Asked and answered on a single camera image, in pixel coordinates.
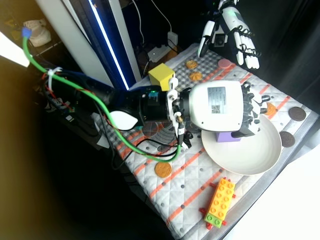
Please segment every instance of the purple block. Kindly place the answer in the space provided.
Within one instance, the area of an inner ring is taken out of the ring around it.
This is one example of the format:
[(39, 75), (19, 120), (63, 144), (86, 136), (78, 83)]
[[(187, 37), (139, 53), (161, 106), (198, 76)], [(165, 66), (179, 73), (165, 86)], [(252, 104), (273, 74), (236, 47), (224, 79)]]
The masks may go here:
[(231, 131), (217, 132), (216, 141), (217, 143), (227, 143), (227, 142), (239, 142), (241, 138), (234, 138), (231, 136)]

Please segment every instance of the plate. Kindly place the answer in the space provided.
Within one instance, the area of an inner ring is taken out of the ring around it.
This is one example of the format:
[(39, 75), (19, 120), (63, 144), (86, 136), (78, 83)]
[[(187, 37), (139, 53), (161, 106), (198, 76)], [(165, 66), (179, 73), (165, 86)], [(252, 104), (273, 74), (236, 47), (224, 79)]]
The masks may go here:
[(241, 141), (217, 142), (216, 133), (202, 131), (201, 139), (208, 155), (222, 168), (241, 175), (261, 174), (271, 169), (281, 154), (281, 138), (276, 127), (261, 115), (259, 131)]

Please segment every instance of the yellow cube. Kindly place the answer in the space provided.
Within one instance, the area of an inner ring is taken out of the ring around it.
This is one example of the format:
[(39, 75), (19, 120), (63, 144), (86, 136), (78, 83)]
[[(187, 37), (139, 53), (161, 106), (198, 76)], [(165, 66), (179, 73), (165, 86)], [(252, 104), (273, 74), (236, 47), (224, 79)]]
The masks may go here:
[(169, 91), (169, 80), (173, 78), (175, 71), (170, 67), (161, 63), (154, 69), (149, 71), (150, 81), (152, 85), (158, 85), (161, 87), (162, 91)]

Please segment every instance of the white robotic hand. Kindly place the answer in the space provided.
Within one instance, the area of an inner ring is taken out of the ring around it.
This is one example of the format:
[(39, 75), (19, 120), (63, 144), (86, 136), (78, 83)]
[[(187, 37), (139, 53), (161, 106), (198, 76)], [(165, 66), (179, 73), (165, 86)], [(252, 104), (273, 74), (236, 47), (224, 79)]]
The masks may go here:
[(237, 0), (221, 0), (219, 13), (215, 15), (214, 21), (208, 21), (204, 27), (202, 39), (198, 49), (198, 57), (203, 57), (210, 44), (214, 47), (223, 47), (228, 39), (239, 65), (251, 69), (260, 67), (256, 47), (251, 39), (253, 35), (244, 22), (240, 12), (235, 8)]

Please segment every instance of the green lego brick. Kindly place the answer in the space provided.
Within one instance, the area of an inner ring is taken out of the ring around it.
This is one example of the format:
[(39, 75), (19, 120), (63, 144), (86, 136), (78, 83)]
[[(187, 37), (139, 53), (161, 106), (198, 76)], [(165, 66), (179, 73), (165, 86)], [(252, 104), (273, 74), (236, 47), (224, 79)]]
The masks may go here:
[(209, 223), (209, 224), (212, 224), (214, 226), (216, 226), (217, 228), (220, 228), (221, 227), (221, 224), (222, 224), (222, 220), (213, 216), (212, 214), (210, 213), (207, 213), (204, 220)]

